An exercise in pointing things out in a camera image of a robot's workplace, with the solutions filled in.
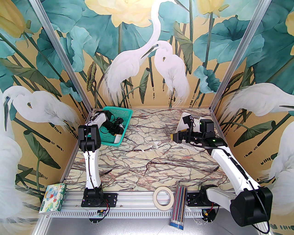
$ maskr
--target heron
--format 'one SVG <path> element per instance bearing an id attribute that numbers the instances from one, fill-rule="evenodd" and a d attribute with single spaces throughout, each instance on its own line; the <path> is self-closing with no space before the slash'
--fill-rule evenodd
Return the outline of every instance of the heron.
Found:
<path id="1" fill-rule="evenodd" d="M 67 104 L 62 103 L 47 91 L 31 93 L 23 86 L 11 86 L 3 92 L 5 130 L 11 104 L 17 112 L 31 122 L 49 122 L 71 131 L 77 130 L 80 120 L 77 113 Z"/>
<path id="2" fill-rule="evenodd" d="M 24 204 L 36 204 L 38 199 L 15 188 L 15 175 L 22 151 L 14 140 L 10 119 L 5 121 L 3 106 L 0 106 L 0 142 L 0 199 L 6 202 L 0 204 L 0 234 L 23 233 L 31 228 L 31 223 L 26 219 L 37 217 L 36 211 Z"/>
<path id="3" fill-rule="evenodd" d="M 279 152 L 273 159 L 269 170 L 263 171 L 269 174 L 269 179 L 275 177 L 275 181 L 268 185 L 273 194 L 272 212 L 285 215 L 294 211 L 294 145 L 292 136 L 294 122 L 290 123 L 282 133 Z"/>
<path id="4" fill-rule="evenodd" d="M 105 71 L 104 79 L 106 88 L 104 88 L 105 96 L 110 98 L 116 98 L 121 96 L 121 82 L 129 77 L 136 76 L 139 72 L 139 68 L 149 53 L 146 53 L 159 39 L 161 33 L 161 23 L 158 18 L 158 11 L 160 4 L 170 1 L 174 4 L 178 4 L 187 11 L 189 11 L 179 0 L 155 0 L 151 7 L 151 21 L 153 24 L 153 33 L 149 41 L 141 48 L 135 50 L 123 51 L 118 54 L 111 65 L 109 65 Z"/>
<path id="5" fill-rule="evenodd" d="M 167 41 L 157 41 L 146 54 L 155 50 L 154 64 L 166 82 L 169 95 L 175 89 L 175 97 L 177 97 L 175 105 L 185 102 L 190 94 L 190 86 L 183 60 L 177 55 L 173 55 L 173 48 Z"/>
<path id="6" fill-rule="evenodd" d="M 272 83 L 258 83 L 244 87 L 227 102 L 223 116 L 236 113 L 239 109 L 247 109 L 256 116 L 268 113 L 293 111 L 294 95 L 282 91 Z"/>

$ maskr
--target green basket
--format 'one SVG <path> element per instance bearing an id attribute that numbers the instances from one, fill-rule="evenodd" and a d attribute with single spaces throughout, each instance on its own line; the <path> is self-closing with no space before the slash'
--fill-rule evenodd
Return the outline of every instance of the green basket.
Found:
<path id="1" fill-rule="evenodd" d="M 115 136 L 109 134 L 108 130 L 102 126 L 99 129 L 99 133 L 100 133 L 100 137 L 101 137 L 101 144 L 111 145 L 111 146 L 120 146 L 120 144 L 123 141 L 123 138 L 125 136 L 126 129 L 130 123 L 130 119 L 132 117 L 133 110 L 127 109 L 127 108 L 111 107 L 111 106 L 106 106 L 103 108 L 103 110 L 109 110 L 114 115 L 115 119 L 117 119 L 118 117 L 122 118 L 123 119 L 122 125 L 124 128 L 124 131 L 123 131 L 121 140 L 118 143 L 114 144 Z"/>

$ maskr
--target masking tape roll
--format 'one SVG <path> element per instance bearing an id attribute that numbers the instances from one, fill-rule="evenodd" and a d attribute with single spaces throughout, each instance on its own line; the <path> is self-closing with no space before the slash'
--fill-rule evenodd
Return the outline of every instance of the masking tape roll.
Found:
<path id="1" fill-rule="evenodd" d="M 157 194 L 162 190 L 166 191 L 169 195 L 169 198 L 171 199 L 169 204 L 167 204 L 166 206 L 160 205 L 157 201 Z M 153 203 L 157 209 L 159 209 L 161 211 L 167 211 L 173 206 L 173 201 L 174 201 L 173 192 L 169 188 L 161 186 L 154 191 Z"/>

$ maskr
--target marble table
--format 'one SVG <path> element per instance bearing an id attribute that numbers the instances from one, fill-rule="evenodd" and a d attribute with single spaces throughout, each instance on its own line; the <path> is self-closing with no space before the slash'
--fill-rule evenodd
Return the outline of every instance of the marble table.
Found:
<path id="1" fill-rule="evenodd" d="M 171 140 L 183 112 L 211 119 L 208 109 L 133 109 L 121 146 L 100 148 L 103 190 L 154 191 L 159 186 L 174 190 L 177 183 L 188 186 L 188 190 L 205 184 L 231 189 L 227 176 L 206 151 L 189 150 Z M 86 169 L 81 151 L 65 183 L 67 190 L 84 190 Z"/>

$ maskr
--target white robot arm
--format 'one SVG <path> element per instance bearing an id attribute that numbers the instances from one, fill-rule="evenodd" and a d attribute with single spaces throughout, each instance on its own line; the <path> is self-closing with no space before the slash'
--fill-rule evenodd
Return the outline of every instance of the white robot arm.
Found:
<path id="1" fill-rule="evenodd" d="M 203 118 L 195 121 L 191 115 L 182 119 L 180 123 L 188 128 L 172 134 L 172 140 L 179 144 L 184 140 L 186 144 L 206 149 L 219 163 L 235 190 L 235 194 L 232 194 L 210 185 L 205 188 L 206 199 L 230 211 L 240 226 L 268 222 L 273 198 L 271 191 L 267 187 L 260 187 L 240 166 L 226 142 L 216 137 L 213 121 Z"/>
<path id="2" fill-rule="evenodd" d="M 111 122 L 111 116 L 113 114 L 110 111 L 98 111 L 88 123 L 78 128 L 78 143 L 84 154 L 87 176 L 82 207 L 97 207 L 104 203 L 98 170 L 98 156 L 101 146 L 99 129 L 104 126 L 110 134 L 114 135 L 114 143 L 120 141 L 124 131 L 123 119 L 118 117 Z"/>

